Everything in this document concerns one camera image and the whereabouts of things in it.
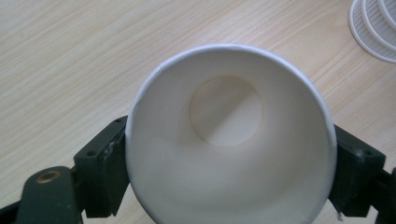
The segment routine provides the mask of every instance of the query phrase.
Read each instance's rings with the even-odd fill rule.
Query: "black plastic bracket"
[[[111,122],[75,157],[76,166],[52,167],[32,175],[21,201],[0,209],[0,223],[82,223],[87,217],[117,214],[129,179],[125,163],[127,117]],[[383,170],[385,155],[335,126],[337,167],[329,196],[338,213],[396,223],[396,168]]]
[[[67,167],[52,167],[29,177],[19,206],[17,223],[82,223]]]
[[[127,117],[111,122],[75,157],[79,207],[87,217],[117,214],[129,185],[125,164]]]
[[[334,208],[346,217],[366,217],[372,205],[376,223],[396,223],[396,179],[383,170],[385,155],[337,126],[335,131],[337,168],[329,196]]]

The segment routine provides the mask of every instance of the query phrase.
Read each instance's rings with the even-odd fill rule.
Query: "white ridged container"
[[[396,1],[355,0],[349,25],[358,43],[376,58],[396,63]]]

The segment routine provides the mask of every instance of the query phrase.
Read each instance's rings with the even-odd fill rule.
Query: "paper cup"
[[[262,49],[218,44],[165,61],[125,133],[134,193],[156,223],[308,223],[332,187],[327,106]]]

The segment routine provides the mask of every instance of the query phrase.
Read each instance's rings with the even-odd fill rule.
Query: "white paper cup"
[[[157,223],[309,223],[332,187],[327,106],[262,49],[218,44],[165,61],[125,133],[134,193]]]

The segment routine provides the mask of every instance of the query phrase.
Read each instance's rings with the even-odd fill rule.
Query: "wood grain surface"
[[[185,49],[231,42],[268,49],[318,87],[334,123],[396,166],[396,64],[351,35],[351,1],[0,1],[0,206],[41,169],[73,156],[126,115],[143,80]],[[346,224],[374,223],[343,217]],[[119,214],[153,221],[127,190]],[[326,203],[314,222],[338,223]]]

